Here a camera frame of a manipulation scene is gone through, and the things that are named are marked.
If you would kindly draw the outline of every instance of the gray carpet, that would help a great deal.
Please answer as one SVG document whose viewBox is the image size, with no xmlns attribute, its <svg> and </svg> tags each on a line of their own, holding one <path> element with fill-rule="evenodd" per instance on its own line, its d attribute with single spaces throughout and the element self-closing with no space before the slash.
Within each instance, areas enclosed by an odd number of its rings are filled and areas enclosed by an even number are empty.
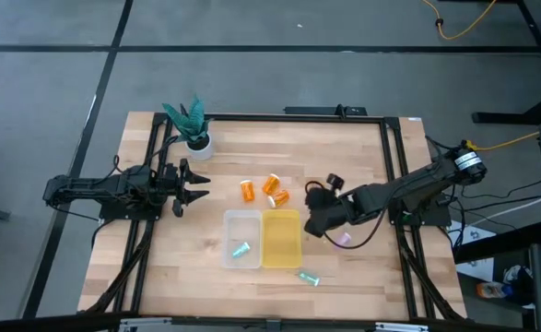
<svg viewBox="0 0 541 332">
<path fill-rule="evenodd" d="M 541 7 L 529 6 L 541 25 Z M 75 5 L 3 0 L 0 43 L 110 44 L 122 8 L 122 0 Z M 484 8 L 439 4 L 449 34 Z M 123 44 L 447 45 L 433 21 L 431 9 L 418 0 L 145 0 L 135 2 Z M 498 5 L 473 33 L 453 44 L 533 42 L 517 7 Z M 12 211 L 10 221 L 0 222 L 0 319 L 18 315 L 52 214 L 41 201 L 42 190 L 47 179 L 67 171 L 104 60 L 104 53 L 0 53 L 0 208 Z M 216 113 L 281 113 L 285 106 L 340 102 L 363 105 L 375 115 L 419 116 L 427 133 L 445 144 L 469 138 L 487 146 L 535 131 L 533 126 L 473 124 L 469 114 L 519 113 L 540 101 L 541 58 L 120 53 L 82 175 L 103 176 L 111 168 L 129 111 L 159 111 L 162 102 L 188 102 L 195 93 Z M 539 156 L 534 140 L 484 154 L 488 178 L 468 188 L 468 194 L 503 194 L 541 179 Z M 541 186 L 520 193 L 537 194 Z M 465 205 L 487 202 L 465 200 Z M 72 210 L 96 215 L 98 206 L 75 203 Z M 499 221 L 522 227 L 540 220 L 541 205 Z M 90 220 L 68 218 L 40 315 L 76 310 L 95 227 Z M 482 227 L 506 231 L 489 223 Z M 487 322 L 489 316 L 469 303 L 469 315 Z"/>
</svg>

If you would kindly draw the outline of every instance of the pink object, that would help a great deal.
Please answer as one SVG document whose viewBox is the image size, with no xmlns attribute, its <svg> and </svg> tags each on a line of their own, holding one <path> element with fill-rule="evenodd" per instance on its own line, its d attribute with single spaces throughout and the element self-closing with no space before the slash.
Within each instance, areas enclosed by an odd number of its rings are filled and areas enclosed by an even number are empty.
<svg viewBox="0 0 541 332">
<path fill-rule="evenodd" d="M 337 239 L 336 243 L 339 245 L 344 245 L 350 242 L 350 240 L 352 240 L 352 237 L 350 236 L 350 234 L 344 232 L 344 234 L 342 234 L 342 236 L 340 236 L 340 238 Z"/>
</svg>

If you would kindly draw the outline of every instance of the wooden tabletop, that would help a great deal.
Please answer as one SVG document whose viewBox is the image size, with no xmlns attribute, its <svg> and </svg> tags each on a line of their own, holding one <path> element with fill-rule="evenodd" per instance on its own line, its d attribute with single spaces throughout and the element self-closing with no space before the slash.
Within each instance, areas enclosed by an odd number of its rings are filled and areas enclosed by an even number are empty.
<svg viewBox="0 0 541 332">
<path fill-rule="evenodd" d="M 154 113 L 128 114 L 119 149 L 121 168 L 143 163 Z M 401 118 L 410 171 L 429 163 L 422 123 Z M 290 192 L 284 208 L 309 216 L 304 185 L 324 182 L 330 172 L 344 178 L 344 190 L 386 182 L 382 143 L 376 124 L 319 124 L 213 121 L 209 132 L 216 153 L 193 161 L 183 143 L 171 146 L 168 162 L 188 158 L 191 169 L 211 179 L 192 186 L 210 194 L 171 213 L 171 201 L 155 224 L 140 314 L 322 319 L 407 319 L 406 300 L 394 228 L 387 218 L 374 238 L 357 250 L 335 248 L 324 238 L 302 233 L 302 268 L 321 278 L 313 287 L 297 278 L 295 269 L 228 269 L 222 266 L 223 214 L 228 209 L 268 209 L 261 187 L 269 173 L 280 176 Z M 393 133 L 390 133 L 395 156 Z M 400 176 L 394 157 L 395 176 Z M 240 181 L 253 180 L 256 200 L 243 203 Z M 373 222 L 344 226 L 349 244 L 365 239 Z M 129 220 L 104 227 L 96 238 L 79 309 L 90 307 L 119 272 Z M 421 230 L 430 278 L 459 314 L 463 297 L 448 239 L 436 228 Z M 129 282 L 123 308 L 130 307 L 134 282 Z M 423 315 L 419 282 L 414 276 L 418 310 Z"/>
</svg>

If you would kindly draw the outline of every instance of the plant pot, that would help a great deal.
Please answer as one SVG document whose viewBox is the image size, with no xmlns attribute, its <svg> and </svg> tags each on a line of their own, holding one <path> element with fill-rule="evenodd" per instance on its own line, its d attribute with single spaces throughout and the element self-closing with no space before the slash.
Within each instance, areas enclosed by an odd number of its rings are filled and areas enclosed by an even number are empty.
<svg viewBox="0 0 541 332">
<path fill-rule="evenodd" d="M 215 149 L 213 148 L 213 137 L 206 134 L 205 138 L 194 144 L 185 142 L 186 148 L 194 160 L 207 160 L 213 157 Z"/>
</svg>

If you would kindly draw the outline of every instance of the white cable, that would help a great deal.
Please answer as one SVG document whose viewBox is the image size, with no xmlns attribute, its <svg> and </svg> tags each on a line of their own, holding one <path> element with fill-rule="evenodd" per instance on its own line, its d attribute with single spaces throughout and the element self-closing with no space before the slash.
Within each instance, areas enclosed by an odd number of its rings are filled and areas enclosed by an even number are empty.
<svg viewBox="0 0 541 332">
<path fill-rule="evenodd" d="M 472 223 L 468 224 L 467 226 L 475 226 L 475 225 L 477 225 L 477 224 L 479 224 L 479 223 L 481 223 L 481 222 L 483 222 L 483 221 L 486 221 L 487 219 L 496 218 L 496 217 L 502 216 L 502 215 L 504 215 L 504 214 L 511 213 L 511 212 L 513 212 L 513 211 L 517 211 L 517 210 L 519 210 L 519 209 L 528 208 L 528 207 L 531 207 L 531 206 L 533 206 L 534 204 L 537 204 L 537 203 L 540 203 L 540 202 L 541 202 L 541 198 L 538 198 L 536 201 L 533 201 L 533 202 L 530 202 L 530 203 L 521 205 L 521 206 L 519 206 L 519 207 L 513 207 L 513 208 L 507 209 L 507 210 L 505 210 L 505 211 L 498 212 L 498 213 L 496 213 L 496 214 L 494 214 L 494 215 L 491 215 L 491 216 L 489 216 L 489 217 L 487 217 L 487 218 L 483 218 L 483 219 L 481 219 L 481 220 L 477 220 L 477 221 L 475 221 L 475 222 L 472 222 Z"/>
</svg>

